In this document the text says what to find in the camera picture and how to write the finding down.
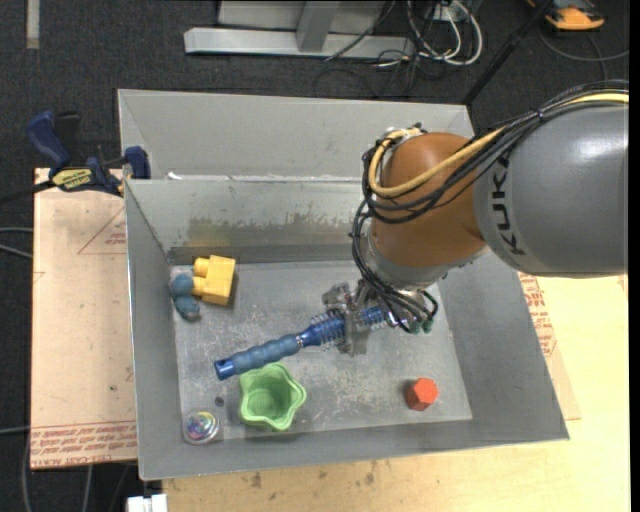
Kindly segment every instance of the black carpet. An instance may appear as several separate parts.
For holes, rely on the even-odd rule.
[[[378,33],[406,33],[403,4],[396,4]],[[630,1],[600,4],[607,22],[597,32],[551,34],[541,24],[529,33],[471,105],[476,130],[520,114],[569,87],[604,77],[628,79],[628,55],[608,57],[629,47]],[[2,2],[0,196],[29,187],[31,169],[47,166],[25,135],[27,122],[42,110],[75,110],[82,115],[81,163],[95,154],[97,145],[107,158],[118,155],[119,88],[460,103],[510,34],[532,13],[524,0],[485,0],[477,12],[485,37],[478,62],[461,68],[430,63],[411,80],[409,74],[394,75],[389,69],[383,72],[350,60],[186,56],[184,32],[212,25],[215,2],[41,0],[39,50],[26,49],[25,9],[24,0]],[[540,37],[582,60],[553,52]],[[592,60],[599,55],[605,60]],[[32,198],[0,206],[0,227],[32,225]],[[0,244],[32,250],[31,237],[25,234],[0,233]],[[2,429],[29,421],[28,259],[0,250],[0,294]],[[25,510],[20,486],[25,443],[24,434],[0,435],[0,510]],[[32,509],[81,510],[86,473],[86,468],[30,473]],[[96,466],[88,510],[108,510],[120,480],[122,496],[143,492],[135,468]],[[120,500],[115,503],[115,510],[120,510]]]

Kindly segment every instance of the metal stand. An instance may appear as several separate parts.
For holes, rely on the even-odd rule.
[[[344,2],[304,2],[295,30],[192,28],[184,34],[187,54],[253,54],[329,57],[358,34],[330,33]],[[404,37],[366,36],[344,57],[373,59],[388,50],[408,51]]]

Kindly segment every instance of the yellow lego brick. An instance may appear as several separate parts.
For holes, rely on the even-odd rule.
[[[193,264],[193,295],[226,306],[231,295],[236,260],[222,256],[198,258]]]

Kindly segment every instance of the cable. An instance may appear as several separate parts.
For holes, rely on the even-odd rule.
[[[387,10],[385,10],[385,13],[383,13],[382,16],[386,17],[386,12]],[[427,18],[421,18],[421,19],[424,22],[422,27],[423,32],[425,32],[425,29],[426,31],[428,31],[428,29],[430,28],[430,21],[432,21],[431,17],[429,16]],[[411,35],[411,30],[409,28],[407,35],[405,36],[405,47],[402,50],[388,49],[388,50],[382,51],[380,54],[378,54],[377,58],[373,60],[360,61],[363,64],[372,65],[375,69],[379,71],[390,72],[391,74],[390,77],[385,81],[385,83],[381,87],[374,87],[371,81],[367,77],[363,76],[360,73],[354,72],[351,69],[344,69],[344,68],[330,69],[330,70],[325,70],[321,72],[314,79],[314,82],[313,82],[314,95],[316,97],[321,96],[318,92],[319,81],[325,75],[332,74],[332,73],[342,73],[347,76],[355,77],[357,80],[361,81],[364,84],[364,86],[370,91],[372,99],[381,99],[381,98],[387,99],[389,97],[405,97],[409,95],[413,90],[414,86],[417,83],[416,81],[417,77],[426,78],[428,80],[442,79],[446,73],[446,67],[447,67],[445,65],[446,63],[443,60],[427,59],[424,56],[421,56],[420,52],[416,50],[416,46],[414,44],[411,44],[410,35]],[[425,60],[429,60],[432,63],[441,65],[442,72],[430,73],[424,67]],[[399,81],[403,82],[402,90],[398,91],[397,93],[391,92],[390,89],[392,85]]]
[[[389,2],[389,5],[387,6],[387,10],[380,15],[380,17],[378,17],[378,19],[373,22],[372,25],[369,26],[369,28],[367,28],[367,30],[365,30],[364,32],[362,32],[362,34],[360,34],[358,37],[356,37],[351,43],[349,43],[347,46],[345,46],[344,48],[342,48],[342,50],[334,53],[333,55],[331,55],[330,57],[327,57],[325,59],[325,62],[329,62],[331,60],[337,59],[339,57],[342,57],[345,53],[347,53],[349,50],[351,50],[353,47],[355,47],[360,41],[362,41],[365,37],[367,37],[369,34],[371,34],[371,32],[380,24],[382,23],[382,21],[389,16],[389,13],[391,12],[391,9],[393,8],[393,6],[395,5],[395,0]]]
[[[572,101],[567,105],[557,107],[557,110],[554,112],[554,115],[560,115],[572,110],[576,110],[578,108],[584,108],[585,106],[584,103],[585,103],[584,101],[582,102]],[[613,104],[613,102],[607,101],[606,99],[598,103],[598,105],[600,106],[606,106],[611,104]],[[450,176],[445,180],[443,185],[438,187],[436,190],[422,197],[419,197],[418,199],[414,199],[412,201],[409,201],[403,204],[398,204],[396,201],[392,200],[393,204],[389,205],[389,204],[384,204],[376,201],[371,197],[370,193],[366,192],[366,189],[365,189],[365,194],[364,194],[365,200],[368,202],[370,208],[372,208],[371,210],[372,215],[383,222],[390,223],[390,224],[399,224],[402,222],[407,222],[412,219],[415,219],[418,216],[426,213],[431,209],[439,208],[441,206],[444,206],[445,204],[448,204],[449,202],[454,200],[457,196],[459,196],[466,188],[468,188],[474,180],[472,180],[471,183],[467,183],[463,187],[463,189],[458,191],[452,198],[449,198],[446,202],[442,203],[440,202],[440,199],[443,197],[445,192],[447,192],[451,187],[459,183],[467,175],[473,172],[474,169],[476,169],[478,166],[482,164],[487,164],[488,166],[490,166],[499,158],[504,157],[505,154],[507,154],[509,151],[513,149],[514,144],[516,144],[521,138],[528,136],[528,134],[531,133],[535,129],[535,127],[536,127],[535,124],[529,122],[528,124],[517,127],[517,129],[514,128],[511,132],[506,133],[500,139],[500,141],[492,143],[487,150],[479,152],[477,155],[474,155],[469,160],[464,162],[458,169],[456,169],[453,173],[450,174]],[[414,207],[416,205],[421,205],[421,204],[424,204],[424,206],[422,206],[420,210],[409,209],[410,207]],[[405,215],[404,217],[388,217],[380,214],[380,212],[377,211],[378,209],[394,210],[394,211],[403,210],[410,213],[408,215]]]
[[[17,256],[22,256],[23,258],[33,259],[33,255],[28,252],[21,251],[19,249],[14,249],[13,247],[9,247],[7,245],[0,244],[0,251],[6,251],[11,254],[16,254]]]
[[[27,444],[24,448],[22,457],[22,472],[20,475],[20,488],[22,490],[22,500],[26,512],[32,512],[31,500],[29,499],[29,487],[27,485],[27,477],[29,472],[29,453],[31,451],[31,434],[27,435]]]
[[[8,228],[0,228],[0,233],[33,233],[33,229],[21,228],[21,227],[8,227]],[[24,252],[19,249],[15,249],[13,247],[9,247],[8,245],[0,244],[0,251],[6,251],[11,254],[22,256],[23,258],[33,259],[33,256],[28,252]]]
[[[120,489],[122,489],[122,486],[124,485],[124,480],[127,477],[127,474],[129,474],[129,469],[130,468],[131,468],[131,466],[125,465],[124,471],[120,475],[120,479],[118,480],[118,483],[116,484],[116,489],[113,492],[113,497],[111,498],[111,503],[109,503],[109,508],[107,509],[107,512],[113,512],[113,509],[116,506],[116,502],[118,501],[118,498],[120,497]]]
[[[17,192],[12,192],[11,194],[0,197],[0,206],[6,203],[10,203],[11,201],[15,201],[16,199],[20,199],[21,197],[33,196],[38,192],[42,192],[43,190],[48,190],[55,186],[56,185],[52,181],[43,181],[42,183],[38,183],[37,185],[33,185],[27,189],[19,190]]]
[[[415,136],[419,133],[419,130],[417,130],[416,128],[411,128],[409,130],[396,130],[390,134],[387,134],[385,139],[377,145],[370,159],[367,171],[368,187],[370,188],[371,192],[385,199],[400,197],[401,195],[413,191],[421,185],[424,185],[433,176],[443,171],[444,169],[460,165],[461,162],[472,157],[476,152],[481,151],[484,148],[491,148],[492,145],[497,144],[496,139],[504,130],[507,130],[507,128],[509,128],[509,130],[513,131],[516,129],[516,126],[513,126],[514,124],[542,122],[541,116],[543,115],[543,113],[549,115],[551,111],[559,109],[562,105],[569,106],[572,104],[579,104],[583,102],[628,102],[628,93],[625,95],[619,94],[617,92],[594,93],[589,91],[587,94],[583,94],[575,98],[565,98],[564,96],[562,96],[562,98],[563,99],[559,104],[551,103],[547,106],[543,106],[539,111],[535,111],[533,113],[530,112],[522,118],[510,123],[510,125],[499,127],[487,134],[472,139],[468,144],[454,153],[451,157],[445,159],[431,169],[426,170],[416,178],[395,187],[383,187],[378,184],[377,173],[382,162],[382,158],[386,151],[392,146],[396,145],[401,138],[406,136]]]
[[[19,434],[22,432],[29,432],[31,427],[29,425],[23,425],[22,427],[9,427],[0,429],[0,436],[8,435],[8,434]]]
[[[442,7],[441,7],[441,12],[444,12],[446,18],[448,19],[447,24],[448,26],[451,27],[451,30],[455,35],[456,45],[455,45],[455,49],[449,49],[444,52],[435,51],[431,47],[431,45],[429,45],[429,43],[427,43],[426,41],[426,35],[431,28],[431,23],[429,23],[429,29],[426,32],[424,30],[424,26],[423,26],[422,32],[418,30],[418,27],[416,26],[415,20],[414,20],[415,13],[413,11],[411,0],[406,0],[407,20],[409,21],[409,26],[411,27],[411,30],[413,31],[413,34],[416,38],[416,41],[415,41],[416,47],[417,48],[422,47],[424,50],[426,50],[426,52],[420,49],[417,50],[418,54],[421,57],[433,59],[436,61],[442,61],[442,62],[445,62],[446,64],[451,64],[453,66],[468,66],[476,62],[480,58],[480,55],[482,54],[482,48],[483,48],[482,30],[475,16],[473,16],[462,3],[460,3],[458,0],[454,0],[451,5],[455,5],[458,9],[460,9],[465,14],[465,18],[469,21],[473,29],[473,39],[475,39],[477,42],[476,49],[473,55],[464,60],[455,59],[455,57],[458,56],[462,48],[462,35],[460,34],[458,26],[456,25],[456,23],[453,21],[453,18],[451,17],[451,13],[449,12],[449,9],[442,10]],[[433,21],[434,11],[435,11],[435,7],[430,11],[429,16],[425,18],[425,25],[427,21],[429,22]]]
[[[87,481],[84,485],[84,498],[82,500],[82,512],[87,512],[89,508],[89,495],[91,494],[91,482],[93,479],[93,464],[87,469]]]
[[[396,324],[404,331],[411,332],[410,328],[403,322],[403,319],[398,318],[397,313],[394,311],[390,303],[396,304],[402,310],[411,314],[414,319],[426,317],[428,320],[432,320],[433,316],[436,314],[438,310],[437,303],[433,304],[432,309],[429,310],[424,303],[419,304],[415,300],[399,293],[390,285],[384,283],[367,265],[360,251],[362,228],[369,218],[369,212],[364,212],[364,208],[366,206],[366,201],[362,201],[353,219],[353,227],[350,234],[352,238],[351,248],[353,260],[358,267],[358,270],[360,271],[363,279],[369,283],[369,285],[376,291],[382,301],[387,305],[389,313],[391,314]],[[432,297],[428,296],[428,294],[425,295],[425,297],[429,298],[429,300],[432,299]]]
[[[596,43],[596,40],[593,37],[587,36],[587,39],[591,43],[591,46],[593,46],[593,49],[596,51],[596,55],[598,56],[598,63],[600,64],[600,69],[602,71],[602,79],[608,80],[609,74],[607,73],[607,66],[605,65],[605,61],[602,60],[603,57],[602,57],[602,51],[600,50],[600,47],[598,46],[598,44]]]
[[[606,61],[609,61],[609,60],[621,59],[621,58],[626,57],[627,55],[629,55],[629,50],[624,50],[621,53],[617,53],[615,55],[607,55],[605,57],[582,57],[580,55],[571,55],[569,53],[563,52],[562,50],[559,50],[558,48],[553,46],[549,41],[547,41],[543,37],[542,31],[539,28],[538,28],[538,37],[545,44],[545,46],[547,48],[549,48],[551,51],[557,53],[558,55],[561,55],[562,57],[566,57],[567,59],[577,60],[579,62],[606,62]]]
[[[33,233],[33,228],[9,227],[0,228],[0,233]]]

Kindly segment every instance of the green cup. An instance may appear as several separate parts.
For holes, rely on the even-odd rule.
[[[307,399],[306,390],[282,363],[240,375],[240,420],[245,425],[283,432]]]

